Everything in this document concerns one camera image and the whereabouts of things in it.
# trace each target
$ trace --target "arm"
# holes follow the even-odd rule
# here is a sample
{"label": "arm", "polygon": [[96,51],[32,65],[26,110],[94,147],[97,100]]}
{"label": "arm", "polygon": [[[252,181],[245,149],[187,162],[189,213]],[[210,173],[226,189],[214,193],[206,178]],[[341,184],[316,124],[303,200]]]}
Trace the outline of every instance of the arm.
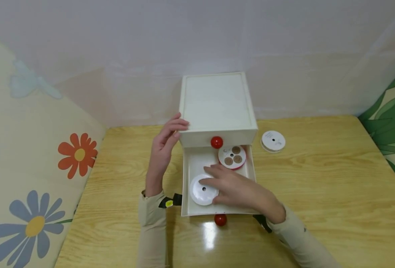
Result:
{"label": "arm", "polygon": [[265,215],[268,226],[290,249],[300,267],[340,267],[293,211],[280,203],[271,191],[222,165],[212,165],[204,169],[214,178],[200,180],[200,183],[220,190],[212,203],[252,208]]}
{"label": "arm", "polygon": [[180,139],[178,130],[186,130],[189,122],[177,113],[154,138],[146,187],[139,197],[138,218],[141,224],[138,246],[138,268],[168,267],[166,251],[166,210],[159,208],[165,197],[162,181],[171,159],[172,148]]}

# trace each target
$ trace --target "table surface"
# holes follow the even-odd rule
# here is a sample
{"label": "table surface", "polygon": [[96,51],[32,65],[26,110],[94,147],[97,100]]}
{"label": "table surface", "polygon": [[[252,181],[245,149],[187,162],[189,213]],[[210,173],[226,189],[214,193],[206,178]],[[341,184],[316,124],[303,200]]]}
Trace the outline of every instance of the table surface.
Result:
{"label": "table surface", "polygon": [[[395,267],[395,173],[353,116],[258,121],[253,143],[258,183],[305,222],[343,267]],[[88,179],[56,268],[135,267],[138,196],[153,136],[160,126],[109,129]],[[259,144],[267,130],[285,136],[271,154]],[[164,176],[168,196],[181,193],[180,144]],[[180,217],[167,209],[173,267],[297,267],[273,234],[251,215]]]}

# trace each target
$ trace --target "black strap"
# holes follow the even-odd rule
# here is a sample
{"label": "black strap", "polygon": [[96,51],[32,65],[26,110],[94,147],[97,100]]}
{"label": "black strap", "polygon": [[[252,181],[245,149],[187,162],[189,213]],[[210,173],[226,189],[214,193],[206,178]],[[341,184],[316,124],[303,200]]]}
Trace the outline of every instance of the black strap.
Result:
{"label": "black strap", "polygon": [[272,229],[269,228],[268,223],[266,223],[266,217],[264,215],[252,215],[253,218],[255,218],[260,225],[268,232],[271,233]]}
{"label": "black strap", "polygon": [[183,195],[174,194],[173,198],[165,197],[159,204],[159,208],[169,208],[171,206],[181,206],[183,203]]}

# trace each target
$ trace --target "beige sleeve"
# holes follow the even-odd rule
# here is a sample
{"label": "beige sleeve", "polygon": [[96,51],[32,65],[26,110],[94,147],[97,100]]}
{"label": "beige sleeve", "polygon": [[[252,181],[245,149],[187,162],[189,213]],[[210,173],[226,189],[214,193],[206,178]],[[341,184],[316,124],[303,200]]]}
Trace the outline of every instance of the beige sleeve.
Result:
{"label": "beige sleeve", "polygon": [[324,247],[308,231],[303,222],[287,206],[285,208],[285,221],[273,224],[266,219],[268,226],[277,235],[279,240],[290,249],[294,259],[302,268],[336,268],[341,265],[331,256]]}
{"label": "beige sleeve", "polygon": [[164,192],[139,198],[138,218],[141,224],[138,246],[138,268],[168,267],[166,251],[166,209],[159,208]]}

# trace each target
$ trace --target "red ball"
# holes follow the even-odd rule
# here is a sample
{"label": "red ball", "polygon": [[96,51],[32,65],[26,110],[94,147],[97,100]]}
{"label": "red ball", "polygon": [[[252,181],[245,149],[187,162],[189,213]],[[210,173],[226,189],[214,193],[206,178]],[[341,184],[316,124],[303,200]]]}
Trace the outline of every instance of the red ball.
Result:
{"label": "red ball", "polygon": [[214,222],[218,226],[224,226],[227,223],[227,216],[226,214],[216,214],[214,216]]}
{"label": "red ball", "polygon": [[211,146],[215,149],[220,149],[223,146],[223,139],[219,136],[215,136],[211,139]]}

